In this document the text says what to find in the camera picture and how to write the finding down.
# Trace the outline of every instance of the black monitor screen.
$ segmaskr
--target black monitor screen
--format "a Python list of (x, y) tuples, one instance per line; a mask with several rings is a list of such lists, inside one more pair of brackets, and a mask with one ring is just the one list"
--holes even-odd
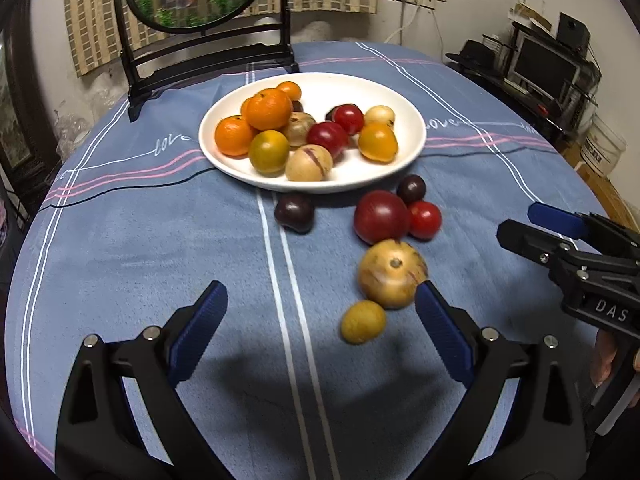
[(560, 99), (565, 80), (574, 80), (576, 67), (552, 50), (525, 39), (514, 69), (521, 77)]

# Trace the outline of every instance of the blue gripper pad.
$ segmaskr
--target blue gripper pad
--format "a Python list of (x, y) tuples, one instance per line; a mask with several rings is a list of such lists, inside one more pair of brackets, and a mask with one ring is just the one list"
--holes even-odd
[(418, 285), (415, 291), (415, 311), (429, 333), (438, 355), (447, 367), (449, 376), (467, 388), (474, 380), (473, 352), (451, 319), (447, 307), (427, 285)]
[(587, 226), (579, 216), (540, 202), (534, 202), (529, 206), (527, 216), (532, 224), (575, 240), (586, 238), (589, 234)]
[(226, 287), (212, 282), (194, 304), (191, 320), (169, 350), (167, 379), (174, 388), (191, 377), (226, 313)]

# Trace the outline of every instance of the metal screw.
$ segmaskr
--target metal screw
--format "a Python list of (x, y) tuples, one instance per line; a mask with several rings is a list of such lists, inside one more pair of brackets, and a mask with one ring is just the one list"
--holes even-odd
[(500, 333), (492, 326), (488, 326), (482, 329), (482, 337), (487, 341), (495, 341), (500, 337)]
[(146, 327), (142, 333), (142, 337), (144, 337), (147, 341), (153, 341), (159, 335), (160, 327), (155, 325)]
[(558, 346), (558, 339), (552, 335), (545, 335), (545, 338), (542, 341), (544, 341), (545, 345), (549, 348), (556, 348)]
[(95, 334), (89, 334), (84, 338), (82, 344), (87, 348), (93, 348), (98, 343), (98, 336)]

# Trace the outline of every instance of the computer monitor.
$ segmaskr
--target computer monitor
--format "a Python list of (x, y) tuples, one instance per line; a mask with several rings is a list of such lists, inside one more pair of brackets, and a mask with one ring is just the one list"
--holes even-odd
[(510, 69), (510, 75), (559, 102), (564, 101), (566, 90), (575, 83), (579, 72), (574, 62), (529, 36), (520, 37)]

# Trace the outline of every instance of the dark wooden door frame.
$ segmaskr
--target dark wooden door frame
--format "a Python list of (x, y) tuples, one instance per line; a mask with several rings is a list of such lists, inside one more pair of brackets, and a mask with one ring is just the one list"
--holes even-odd
[(40, 92), (31, 44), (31, 0), (16, 0), (5, 23), (4, 58), (9, 92), (18, 124), (31, 152), (15, 168), (0, 150), (0, 163), (25, 208), (35, 216), (60, 164), (58, 142)]

